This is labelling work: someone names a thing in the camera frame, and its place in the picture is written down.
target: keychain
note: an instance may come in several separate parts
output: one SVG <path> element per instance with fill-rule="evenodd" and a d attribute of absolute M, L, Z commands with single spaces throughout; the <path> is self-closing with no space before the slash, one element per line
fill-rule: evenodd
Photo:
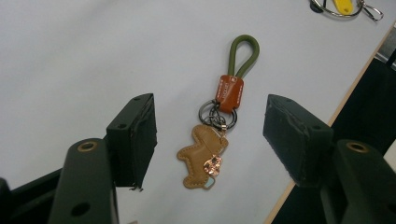
<path fill-rule="evenodd" d="M 234 75 L 236 48 L 244 41 L 250 44 L 253 53 Z M 244 87 L 242 78 L 249 67 L 256 62 L 259 53 L 259 44 L 250 35 L 240 35 L 233 41 L 230 49 L 228 75 L 221 76 L 215 99 L 206 102 L 199 109 L 198 117 L 202 124 L 195 126 L 191 132 L 195 143 L 183 147 L 177 153 L 177 158 L 186 162 L 189 171 L 189 175 L 183 181 L 186 188 L 210 189 L 215 184 L 215 177 L 219 174 L 222 162 L 220 154 L 228 146 L 226 132 L 237 121 L 235 109 L 241 102 Z M 204 118 L 204 110 L 209 106 L 211 106 L 209 115 Z M 227 124 L 220 112 L 231 115 L 232 121 Z"/>

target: green rope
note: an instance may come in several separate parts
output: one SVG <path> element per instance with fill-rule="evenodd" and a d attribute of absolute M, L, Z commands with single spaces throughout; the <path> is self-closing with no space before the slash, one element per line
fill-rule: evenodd
<path fill-rule="evenodd" d="M 250 56 L 249 59 L 247 59 L 247 61 L 241 66 L 241 68 L 238 70 L 238 72 L 236 73 L 236 75 L 234 75 L 234 70 L 235 70 L 235 53 L 236 53 L 236 47 L 238 47 L 238 45 L 240 43 L 242 43 L 243 41 L 246 41 L 250 44 L 250 46 L 253 48 L 253 53 Z M 230 48 L 230 59 L 228 62 L 228 74 L 230 76 L 236 76 L 236 77 L 240 77 L 242 78 L 244 76 L 244 74 L 246 73 L 246 71 L 249 69 L 249 67 L 251 65 L 254 64 L 254 62 L 256 62 L 257 58 L 259 57 L 259 53 L 260 53 L 260 46 L 259 43 L 257 43 L 257 40 L 250 35 L 240 35 L 238 36 L 233 43 L 231 44 L 231 48 Z"/>

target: black metal ring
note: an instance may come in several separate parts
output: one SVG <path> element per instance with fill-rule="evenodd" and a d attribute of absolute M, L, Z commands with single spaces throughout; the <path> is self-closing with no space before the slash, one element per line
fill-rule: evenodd
<path fill-rule="evenodd" d="M 202 116 L 203 111 L 204 111 L 204 109 L 207 108 L 209 105 L 213 105 L 213 106 L 212 106 L 212 108 L 210 109 L 209 116 L 208 116 L 206 119 L 204 119 L 203 116 Z M 233 120 L 231 121 L 231 123 L 225 124 L 227 130 L 228 130 L 228 129 L 231 129 L 231 128 L 235 125 L 235 123 L 236 123 L 236 121 L 237 121 L 237 119 L 238 119 L 238 116 L 237 116 L 237 114 L 236 114 L 236 110 L 235 110 L 235 109 L 233 109 L 232 116 L 233 116 Z M 210 101 L 204 103 L 204 104 L 201 106 L 201 108 L 199 109 L 198 117 L 199 117 L 199 120 L 200 120 L 203 124 L 209 125 L 209 126 L 213 126 L 213 127 L 217 128 L 217 129 L 219 129 L 219 130 L 222 129 L 221 125 L 224 125 L 223 123 L 218 123 L 218 122 L 217 122 L 217 120 L 220 120 L 219 117 L 223 118 L 224 120 L 225 120 L 225 118 L 224 118 L 223 116 L 219 115 L 219 104 L 217 103 L 216 100 L 210 100 Z"/>

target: leather keychain tag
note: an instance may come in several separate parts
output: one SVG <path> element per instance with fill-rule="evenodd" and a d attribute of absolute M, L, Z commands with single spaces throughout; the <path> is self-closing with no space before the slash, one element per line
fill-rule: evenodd
<path fill-rule="evenodd" d="M 221 157 L 219 154 L 228 146 L 225 137 L 213 127 L 200 124 L 192 129 L 194 145 L 183 147 L 177 158 L 186 162 L 189 175 L 183 184 L 188 189 L 210 189 L 219 174 Z"/>
<path fill-rule="evenodd" d="M 242 78 L 229 75 L 221 76 L 216 93 L 219 111 L 231 114 L 233 109 L 238 108 L 241 103 L 243 89 L 244 81 Z"/>

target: white tabletop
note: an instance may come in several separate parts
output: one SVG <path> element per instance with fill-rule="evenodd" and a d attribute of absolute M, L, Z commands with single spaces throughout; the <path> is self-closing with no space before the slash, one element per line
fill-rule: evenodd
<path fill-rule="evenodd" d="M 158 146 L 144 191 L 118 189 L 120 222 L 263 223 L 290 181 L 262 136 L 267 95 L 327 122 L 396 20 L 396 1 L 367 3 L 382 21 L 333 20 L 308 0 L 2 1 L 0 176 L 15 189 L 61 168 L 71 145 L 103 137 L 130 99 L 153 92 Z M 242 34 L 261 54 L 221 173 L 211 190 L 186 189 L 176 154 Z M 237 61 L 248 54 L 242 46 Z"/>

